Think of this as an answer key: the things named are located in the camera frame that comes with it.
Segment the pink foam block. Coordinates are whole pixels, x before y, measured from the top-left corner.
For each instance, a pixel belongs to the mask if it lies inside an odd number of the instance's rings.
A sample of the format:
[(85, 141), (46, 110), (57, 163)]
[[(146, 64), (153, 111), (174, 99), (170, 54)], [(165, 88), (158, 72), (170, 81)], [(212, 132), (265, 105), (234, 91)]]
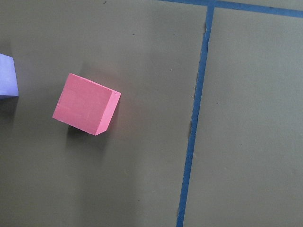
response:
[(99, 135), (107, 131), (121, 93), (70, 73), (53, 113), (53, 118)]

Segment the purple foam block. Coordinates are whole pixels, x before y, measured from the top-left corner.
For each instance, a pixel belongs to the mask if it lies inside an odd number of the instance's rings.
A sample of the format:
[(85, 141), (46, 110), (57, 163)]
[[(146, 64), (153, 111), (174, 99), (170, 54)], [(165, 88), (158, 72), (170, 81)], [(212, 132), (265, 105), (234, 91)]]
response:
[(14, 60), (10, 56), (0, 54), (0, 98), (18, 96), (18, 83)]

